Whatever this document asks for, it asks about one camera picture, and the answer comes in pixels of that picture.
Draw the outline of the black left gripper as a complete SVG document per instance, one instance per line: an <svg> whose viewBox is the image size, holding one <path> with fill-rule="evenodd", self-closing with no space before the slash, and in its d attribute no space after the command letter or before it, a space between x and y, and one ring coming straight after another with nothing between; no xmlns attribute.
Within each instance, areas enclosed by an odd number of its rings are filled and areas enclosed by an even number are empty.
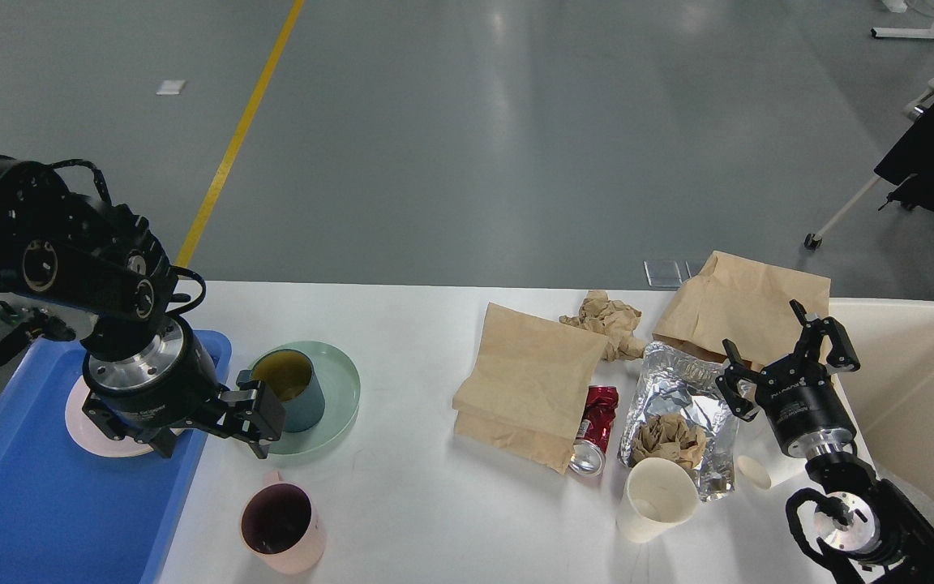
<svg viewBox="0 0 934 584"><path fill-rule="evenodd" d="M107 428L159 456L174 454L174 429L194 428L240 440L263 461L285 425L285 408L266 382L219 384L212 356L181 316L167 318L163 332L130 358L86 355L82 373L90 395L110 411Z"/></svg>

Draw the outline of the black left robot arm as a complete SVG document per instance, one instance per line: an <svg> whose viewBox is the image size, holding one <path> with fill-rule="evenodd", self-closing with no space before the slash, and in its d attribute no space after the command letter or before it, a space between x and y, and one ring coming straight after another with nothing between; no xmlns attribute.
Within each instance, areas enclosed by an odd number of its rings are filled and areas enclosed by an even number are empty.
<svg viewBox="0 0 934 584"><path fill-rule="evenodd" d="M263 381L217 379L184 315L200 297L181 278L148 219L111 202L99 167L0 155L0 367L38 337L80 341L83 410L109 440L170 457L175 429L233 437L264 459L285 411Z"/></svg>

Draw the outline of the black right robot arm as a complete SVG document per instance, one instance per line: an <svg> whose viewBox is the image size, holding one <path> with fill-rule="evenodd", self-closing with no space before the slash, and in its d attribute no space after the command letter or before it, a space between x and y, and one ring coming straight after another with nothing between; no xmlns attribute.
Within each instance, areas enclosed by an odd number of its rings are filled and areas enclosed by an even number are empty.
<svg viewBox="0 0 934 584"><path fill-rule="evenodd" d="M934 583L934 527L859 458L859 432L833 386L833 374L860 369L845 326L797 300L790 309L801 334L789 354L755 371L726 339L715 380L731 413L748 422L762 413L782 455L800 459L814 481L786 502L790 535L835 582L860 583L880 568L881 583Z"/></svg>

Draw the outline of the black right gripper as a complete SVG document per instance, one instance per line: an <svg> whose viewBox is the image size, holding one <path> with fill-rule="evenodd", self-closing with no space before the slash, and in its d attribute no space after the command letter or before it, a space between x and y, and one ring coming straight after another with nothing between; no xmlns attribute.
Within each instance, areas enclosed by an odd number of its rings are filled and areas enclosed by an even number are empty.
<svg viewBox="0 0 934 584"><path fill-rule="evenodd" d="M746 423L755 420L756 404L762 408L782 455L815 456L815 447L824 444L840 451L854 443L857 431L830 374L858 371L859 356L840 321L808 314L798 300L789 306L802 330L788 363L753 371L736 344L723 339L726 366L716 387L730 413ZM742 381L755 385L756 404L742 395Z"/></svg>

